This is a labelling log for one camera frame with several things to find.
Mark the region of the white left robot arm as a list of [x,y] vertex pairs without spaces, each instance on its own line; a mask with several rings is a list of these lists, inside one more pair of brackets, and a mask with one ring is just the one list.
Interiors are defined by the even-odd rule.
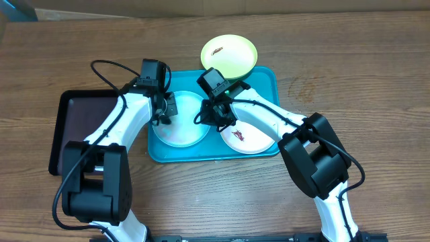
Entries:
[[99,128],[63,149],[62,183],[52,205],[56,224],[73,229],[60,222],[60,206],[81,222],[79,230],[98,229],[108,241],[146,241],[148,229],[131,210],[128,150],[145,124],[166,124],[176,114],[172,92],[137,87],[122,91]]

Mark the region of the white plate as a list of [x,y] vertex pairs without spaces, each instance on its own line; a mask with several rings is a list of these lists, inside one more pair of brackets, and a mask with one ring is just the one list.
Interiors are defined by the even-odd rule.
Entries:
[[233,150],[246,155],[254,155],[270,148],[275,141],[254,126],[236,121],[220,133],[223,141]]

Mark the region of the black water tray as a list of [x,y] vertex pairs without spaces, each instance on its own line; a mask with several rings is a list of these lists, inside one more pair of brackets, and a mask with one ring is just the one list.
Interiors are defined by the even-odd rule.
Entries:
[[113,90],[68,90],[61,97],[48,171],[60,175],[62,151],[69,141],[83,141],[95,132],[117,104]]

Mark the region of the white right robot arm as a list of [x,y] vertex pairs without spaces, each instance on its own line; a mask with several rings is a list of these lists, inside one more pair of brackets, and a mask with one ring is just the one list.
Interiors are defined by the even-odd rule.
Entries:
[[315,113],[294,114],[267,101],[250,85],[199,81],[208,96],[195,121],[219,132],[246,122],[273,139],[296,186],[315,201],[325,241],[358,241],[347,191],[353,163],[328,120]]

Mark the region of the yellow-green plate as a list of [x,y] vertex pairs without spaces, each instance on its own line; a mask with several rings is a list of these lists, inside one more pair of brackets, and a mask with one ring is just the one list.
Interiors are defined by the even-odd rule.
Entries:
[[255,45],[245,37],[234,34],[209,40],[200,54],[203,67],[217,69],[225,79],[244,77],[254,68],[257,59]]

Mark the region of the cardboard backdrop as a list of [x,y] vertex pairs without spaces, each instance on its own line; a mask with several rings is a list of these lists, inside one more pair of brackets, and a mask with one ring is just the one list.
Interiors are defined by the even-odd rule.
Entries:
[[35,9],[124,17],[425,11],[429,0],[29,0]]

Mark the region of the light blue plate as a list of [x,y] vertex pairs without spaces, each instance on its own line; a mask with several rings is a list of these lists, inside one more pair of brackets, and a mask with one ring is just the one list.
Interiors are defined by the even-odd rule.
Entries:
[[203,97],[190,91],[173,93],[177,115],[171,116],[170,124],[159,124],[153,130],[156,136],[172,147],[189,147],[200,142],[210,127],[205,124],[194,124],[194,118],[200,111]]

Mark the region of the blue plastic tray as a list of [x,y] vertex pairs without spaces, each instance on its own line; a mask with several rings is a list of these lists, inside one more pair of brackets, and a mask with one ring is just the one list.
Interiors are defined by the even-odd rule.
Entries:
[[[197,84],[197,79],[202,73],[203,70],[173,71],[169,90],[190,91],[206,98],[206,94]],[[270,68],[264,66],[253,68],[245,82],[255,89],[261,97],[277,106],[280,104],[277,80],[275,73]],[[207,135],[200,142],[184,148],[165,144],[156,136],[153,126],[149,126],[148,153],[158,163],[245,159],[251,157],[231,149],[213,126],[210,127]]]

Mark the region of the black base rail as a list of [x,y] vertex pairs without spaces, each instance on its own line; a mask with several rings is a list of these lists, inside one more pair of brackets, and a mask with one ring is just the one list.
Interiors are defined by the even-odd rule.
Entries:
[[[322,233],[297,233],[290,236],[258,236],[258,237],[181,237],[154,236],[150,242],[322,242]],[[388,242],[387,234],[369,234],[361,232],[355,241],[359,242]]]

